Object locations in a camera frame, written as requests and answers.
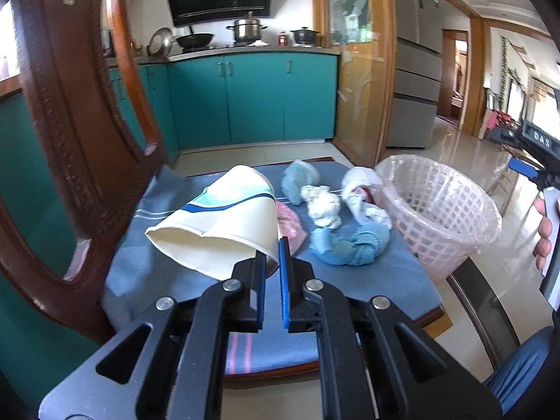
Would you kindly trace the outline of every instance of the red bottle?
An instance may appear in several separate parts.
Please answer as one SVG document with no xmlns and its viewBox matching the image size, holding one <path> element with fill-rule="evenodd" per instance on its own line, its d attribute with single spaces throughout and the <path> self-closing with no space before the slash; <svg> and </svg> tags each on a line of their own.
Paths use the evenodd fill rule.
<svg viewBox="0 0 560 420">
<path fill-rule="evenodd" d="M 288 36 L 286 35 L 286 32 L 284 30 L 282 30 L 280 32 L 280 36 L 278 36 L 278 45 L 281 47 L 285 47 L 288 45 Z"/>
</svg>

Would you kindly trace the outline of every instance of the blue gripper pad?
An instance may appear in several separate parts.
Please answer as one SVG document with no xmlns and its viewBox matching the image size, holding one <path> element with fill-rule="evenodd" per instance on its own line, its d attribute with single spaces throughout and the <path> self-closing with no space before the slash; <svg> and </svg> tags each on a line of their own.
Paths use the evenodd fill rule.
<svg viewBox="0 0 560 420">
<path fill-rule="evenodd" d="M 289 286 L 286 265 L 288 263 L 291 263 L 288 239 L 286 237 L 282 237 L 282 239 L 278 241 L 278 246 L 280 254 L 280 294 L 282 296 L 282 319 L 284 319 L 284 328 L 287 329 L 289 325 Z"/>
<path fill-rule="evenodd" d="M 259 324 L 259 330 L 263 329 L 264 321 L 264 290 L 266 288 L 267 282 L 267 258 L 264 257 L 264 263 L 260 265 L 260 276 L 259 276 L 259 292 L 258 298 L 258 308 L 257 308 L 257 322 Z"/>
<path fill-rule="evenodd" d="M 517 158 L 511 158 L 508 167 L 512 171 L 515 171 L 518 174 L 521 174 L 530 180 L 533 180 L 538 175 L 537 169 L 535 169 L 532 165 L 527 164 L 522 160 L 518 160 Z"/>
</svg>

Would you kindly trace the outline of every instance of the hanging plant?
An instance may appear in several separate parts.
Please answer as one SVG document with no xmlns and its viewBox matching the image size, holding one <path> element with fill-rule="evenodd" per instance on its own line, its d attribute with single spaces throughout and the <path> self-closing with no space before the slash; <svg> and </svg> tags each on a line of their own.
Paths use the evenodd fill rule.
<svg viewBox="0 0 560 420">
<path fill-rule="evenodd" d="M 506 87 L 508 86 L 508 44 L 507 38 L 502 36 L 502 72 L 499 83 L 499 109 L 503 112 L 506 101 Z"/>
</svg>

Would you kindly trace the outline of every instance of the doorway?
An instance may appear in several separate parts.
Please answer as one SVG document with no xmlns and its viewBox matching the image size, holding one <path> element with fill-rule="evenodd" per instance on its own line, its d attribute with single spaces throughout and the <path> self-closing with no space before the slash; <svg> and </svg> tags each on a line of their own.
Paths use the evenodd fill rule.
<svg viewBox="0 0 560 420">
<path fill-rule="evenodd" d="M 442 78 L 437 116 L 459 126 L 465 103 L 468 68 L 469 33 L 460 30 L 443 30 Z"/>
</svg>

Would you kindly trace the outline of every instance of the plastic basket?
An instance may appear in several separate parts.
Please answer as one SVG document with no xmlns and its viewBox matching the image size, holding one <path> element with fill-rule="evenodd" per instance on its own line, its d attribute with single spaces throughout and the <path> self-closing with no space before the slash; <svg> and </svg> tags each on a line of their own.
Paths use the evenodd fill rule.
<svg viewBox="0 0 560 420">
<path fill-rule="evenodd" d="M 502 217 L 494 201 L 453 168 L 402 154 L 385 159 L 375 171 L 383 180 L 374 192 L 376 203 L 434 282 L 498 238 Z"/>
</svg>

